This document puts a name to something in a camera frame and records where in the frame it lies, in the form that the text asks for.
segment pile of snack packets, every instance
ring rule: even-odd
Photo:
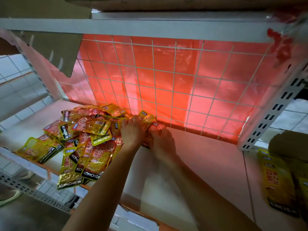
[[[308,163],[259,150],[269,205],[308,222]]]
[[[133,116],[115,104],[78,106],[63,110],[62,115],[62,120],[43,129],[45,134],[30,137],[16,154],[44,164],[63,149],[58,189],[98,180],[123,145],[122,121]],[[144,110],[138,117],[147,133],[165,127]]]

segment floor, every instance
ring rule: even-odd
[[[22,194],[0,207],[0,231],[61,231],[70,215]]]

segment person's right arm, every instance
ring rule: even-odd
[[[170,170],[197,221],[199,230],[260,231],[251,219],[183,163],[176,154],[175,142],[169,130],[163,129],[160,134],[151,132],[151,135],[151,151]]]

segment person's left arm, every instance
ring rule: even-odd
[[[92,186],[62,231],[107,231],[120,201],[134,156],[144,139],[140,121],[134,116],[122,124],[124,145]]]

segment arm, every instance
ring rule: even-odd
[[[149,145],[152,152],[169,169],[197,221],[199,230],[260,231],[252,220],[184,164],[176,154],[175,142],[169,130],[163,129],[160,135],[151,132],[151,135],[153,141],[150,141]]]
[[[107,231],[120,201],[134,156],[144,139],[137,116],[122,124],[124,145],[81,201],[62,231]]]

